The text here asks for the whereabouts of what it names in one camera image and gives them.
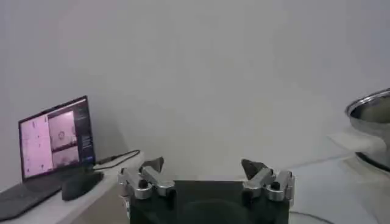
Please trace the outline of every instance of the silver pot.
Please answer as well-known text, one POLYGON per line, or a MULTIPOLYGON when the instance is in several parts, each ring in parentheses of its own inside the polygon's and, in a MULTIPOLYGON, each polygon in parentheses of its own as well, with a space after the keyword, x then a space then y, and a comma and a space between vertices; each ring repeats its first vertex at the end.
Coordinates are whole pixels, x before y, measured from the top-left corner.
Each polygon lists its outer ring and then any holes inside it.
POLYGON ((390 88, 360 98, 346 108, 352 127, 382 138, 384 152, 364 153, 370 159, 390 167, 390 88))

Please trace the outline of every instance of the white table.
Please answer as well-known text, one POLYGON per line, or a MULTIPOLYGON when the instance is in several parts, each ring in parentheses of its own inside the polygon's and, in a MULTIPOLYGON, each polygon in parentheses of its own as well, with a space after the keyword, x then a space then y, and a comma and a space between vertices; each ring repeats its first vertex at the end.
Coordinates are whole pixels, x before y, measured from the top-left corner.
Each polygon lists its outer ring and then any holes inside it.
MULTIPOLYGON (((292 211, 313 214, 335 224, 389 223, 390 178, 354 156, 290 169, 296 176, 292 211)), ((245 180, 246 177, 199 176, 198 180, 245 180)), ((321 224, 291 214, 290 224, 321 224)))
MULTIPOLYGON (((109 166, 120 161, 123 158, 118 158, 115 161, 104 164, 109 166)), ((46 200, 36 208, 28 211, 21 217, 1 222, 1 224, 69 224, 88 209, 96 200, 100 199, 109 190, 115 187, 118 179, 118 172, 122 167, 140 166, 144 160, 144 154, 141 152, 138 156, 129 159, 121 165, 104 171, 103 180, 96 185, 87 194, 73 201, 63 201, 61 192, 55 194, 50 199, 46 200)))
MULTIPOLYGON (((141 154, 115 169, 106 170, 104 180, 77 200, 65 202, 61 199, 61 194, 57 194, 20 218, 1 224, 69 224, 112 190, 121 167, 138 166, 143 158, 144 155, 141 154)), ((364 165, 356 158, 334 159, 294 168, 291 171, 297 178, 293 211, 318 215, 335 224, 378 224, 376 218, 381 219, 379 223, 382 224, 387 223, 383 220, 390 220, 386 210, 390 208, 390 194, 383 193, 390 189, 389 177, 364 165)), ((198 180, 243 178, 244 176, 207 176, 199 177, 198 180)), ((291 215, 290 219, 291 224, 321 223, 299 215, 291 215)))

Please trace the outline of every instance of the cable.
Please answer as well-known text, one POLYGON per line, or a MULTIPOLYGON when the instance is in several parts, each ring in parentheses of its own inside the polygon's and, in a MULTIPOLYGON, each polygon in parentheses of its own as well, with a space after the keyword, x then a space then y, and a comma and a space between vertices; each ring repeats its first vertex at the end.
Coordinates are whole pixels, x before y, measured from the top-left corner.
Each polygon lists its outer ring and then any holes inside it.
POLYGON ((298 212, 298 211, 290 211, 290 214, 296 214, 296 215, 303 215, 303 216, 308 216, 310 218, 313 218, 315 220, 318 220, 318 221, 321 221, 321 222, 324 222, 324 223, 327 223, 327 224, 335 224, 327 219, 324 219, 324 218, 321 218, 319 216, 316 216, 316 215, 312 215, 312 214, 308 214, 308 213, 304 213, 304 212, 298 212))
POLYGON ((112 165, 112 166, 106 166, 106 167, 99 167, 99 168, 93 168, 94 171, 97 171, 97 170, 105 170, 105 169, 111 169, 113 167, 116 167, 122 163, 124 163, 125 161, 131 159, 131 158, 134 158, 136 157, 138 154, 140 154, 140 150, 136 149, 136 150, 132 150, 132 151, 129 151, 129 152, 126 152, 126 153, 123 153, 123 154, 120 154, 120 155, 116 155, 116 156, 111 156, 111 157, 108 157, 106 159, 102 159, 100 160, 99 162, 97 162, 98 164, 103 164, 103 163, 107 163, 109 161, 113 161, 114 159, 118 158, 118 157, 121 157, 121 156, 124 156, 124 155, 128 155, 130 153, 134 153, 133 155, 130 155, 124 159, 122 159, 120 162, 117 162, 116 164, 112 165))
POLYGON ((384 170, 386 172, 390 172, 390 167, 386 166, 386 165, 383 165, 383 164, 380 164, 378 162, 376 162, 375 160, 373 159, 370 159, 368 156, 366 156, 365 154, 361 153, 361 152, 356 152, 355 153, 357 157, 359 157, 359 159, 363 160, 364 162, 370 164, 371 166, 374 166, 380 170, 384 170))

